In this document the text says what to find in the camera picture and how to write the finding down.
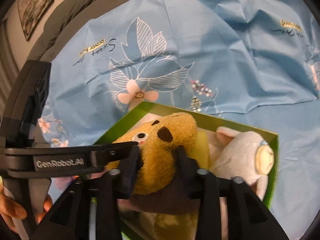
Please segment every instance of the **wall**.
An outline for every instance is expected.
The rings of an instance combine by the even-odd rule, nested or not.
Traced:
[[[49,7],[47,12],[44,14],[43,18],[37,25],[29,41],[26,41],[23,35],[19,14],[18,14],[17,0],[10,8],[9,13],[7,14],[7,35],[8,35],[9,44],[12,50],[13,57],[19,69],[23,67],[30,50],[32,49],[35,42],[37,41],[38,37],[43,32],[43,27],[47,18],[62,1],[63,0],[54,0],[54,3]]]

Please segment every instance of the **flower center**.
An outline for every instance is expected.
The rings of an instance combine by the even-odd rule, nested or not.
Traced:
[[[139,92],[138,94],[136,94],[136,98],[143,98],[143,93]]]

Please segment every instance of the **painting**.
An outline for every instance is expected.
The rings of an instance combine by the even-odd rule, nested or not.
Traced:
[[[18,0],[18,13],[21,27],[28,41],[54,0]]]

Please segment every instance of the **picture frame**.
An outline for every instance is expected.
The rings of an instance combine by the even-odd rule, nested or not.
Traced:
[[[32,37],[34,30],[54,0],[18,0],[18,14],[26,41]]]

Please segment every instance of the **plush toy ear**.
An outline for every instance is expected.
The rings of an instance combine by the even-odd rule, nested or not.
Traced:
[[[217,128],[216,133],[219,141],[223,144],[223,146],[227,146],[233,140],[233,138],[241,132],[230,129],[228,127],[220,126]]]

